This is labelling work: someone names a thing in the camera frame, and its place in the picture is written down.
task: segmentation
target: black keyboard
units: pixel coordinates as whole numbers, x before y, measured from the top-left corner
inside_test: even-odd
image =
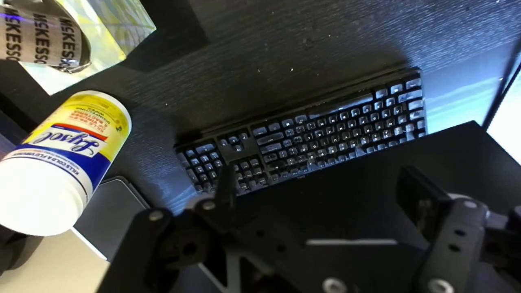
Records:
[[[420,70],[372,77],[307,105],[212,131],[175,147],[197,192],[231,165],[245,194],[427,134]]]

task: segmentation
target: screw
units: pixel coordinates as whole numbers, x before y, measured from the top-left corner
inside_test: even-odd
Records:
[[[148,215],[150,221],[157,221],[163,218],[163,213],[161,211],[153,211]]]
[[[347,293],[348,289],[344,282],[337,278],[327,278],[322,283],[325,293]]]
[[[215,209],[215,203],[211,200],[203,203],[203,209],[209,211]]]
[[[454,293],[454,287],[442,279],[431,279],[427,287],[432,293]]]
[[[478,205],[475,202],[469,200],[466,200],[463,204],[471,209],[475,209],[478,207]]]

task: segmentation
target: mechanical keyboard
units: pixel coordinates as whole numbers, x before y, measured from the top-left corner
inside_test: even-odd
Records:
[[[220,128],[175,146],[196,192],[231,165],[237,193],[306,175],[427,134],[418,68],[351,83],[304,106]]]

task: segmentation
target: lysol logo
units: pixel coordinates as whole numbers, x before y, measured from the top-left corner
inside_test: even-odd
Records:
[[[87,129],[73,125],[55,124],[29,144],[93,157],[107,145],[106,139],[107,137]]]

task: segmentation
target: white container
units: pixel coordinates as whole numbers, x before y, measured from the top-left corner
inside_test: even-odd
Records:
[[[73,95],[0,162],[0,225],[37,236],[70,229],[131,128],[115,98]]]

